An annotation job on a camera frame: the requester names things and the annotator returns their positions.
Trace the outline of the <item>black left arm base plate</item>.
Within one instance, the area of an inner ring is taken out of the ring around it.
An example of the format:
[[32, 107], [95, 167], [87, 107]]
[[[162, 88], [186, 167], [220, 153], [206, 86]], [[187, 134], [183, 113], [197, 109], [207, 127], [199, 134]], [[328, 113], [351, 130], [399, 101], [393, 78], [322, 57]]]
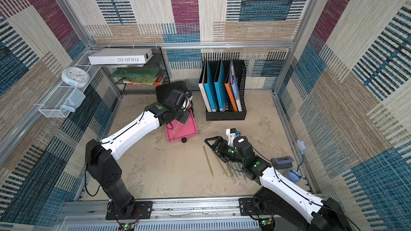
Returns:
[[153, 201], [135, 201], [123, 209], [113, 202], [108, 203], [106, 220], [137, 220], [149, 219]]

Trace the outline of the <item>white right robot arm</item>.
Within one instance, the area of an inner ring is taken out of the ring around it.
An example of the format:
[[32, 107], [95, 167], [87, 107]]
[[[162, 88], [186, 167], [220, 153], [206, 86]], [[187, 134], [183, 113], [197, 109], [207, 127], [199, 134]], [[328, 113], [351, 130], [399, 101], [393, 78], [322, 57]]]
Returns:
[[253, 196], [256, 215], [279, 215], [302, 231], [352, 229], [337, 201], [323, 200], [294, 184], [257, 155], [245, 136], [236, 135], [228, 140], [215, 136], [204, 142], [222, 162], [240, 163], [240, 172], [261, 185]]

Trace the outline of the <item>black drawer cabinet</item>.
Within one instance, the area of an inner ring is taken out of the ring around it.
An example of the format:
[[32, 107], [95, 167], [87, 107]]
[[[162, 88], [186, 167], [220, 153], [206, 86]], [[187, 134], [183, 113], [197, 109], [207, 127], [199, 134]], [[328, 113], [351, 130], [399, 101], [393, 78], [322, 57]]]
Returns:
[[175, 81], [159, 85], [155, 88], [157, 101], [159, 103], [162, 103], [164, 100], [168, 98], [168, 96], [173, 90], [177, 90], [182, 93], [187, 93], [188, 87], [185, 81]]

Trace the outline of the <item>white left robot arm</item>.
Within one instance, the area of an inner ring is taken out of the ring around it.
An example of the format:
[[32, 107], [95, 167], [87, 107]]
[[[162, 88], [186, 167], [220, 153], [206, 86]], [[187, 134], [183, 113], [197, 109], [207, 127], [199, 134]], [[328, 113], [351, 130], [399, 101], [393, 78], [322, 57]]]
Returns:
[[138, 212], [136, 200], [122, 180], [122, 169], [117, 161], [131, 146], [162, 125], [174, 120], [186, 123], [191, 105], [191, 92], [174, 89], [166, 99], [146, 106], [142, 114], [118, 132], [86, 144], [85, 170], [111, 199], [115, 214], [132, 219]]

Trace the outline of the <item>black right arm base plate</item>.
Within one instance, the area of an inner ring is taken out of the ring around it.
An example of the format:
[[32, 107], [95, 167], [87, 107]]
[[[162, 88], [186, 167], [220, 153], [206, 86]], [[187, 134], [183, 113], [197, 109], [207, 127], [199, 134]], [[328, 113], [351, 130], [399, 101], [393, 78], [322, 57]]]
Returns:
[[271, 213], [252, 197], [241, 197], [238, 199], [240, 214], [242, 216], [270, 216]]

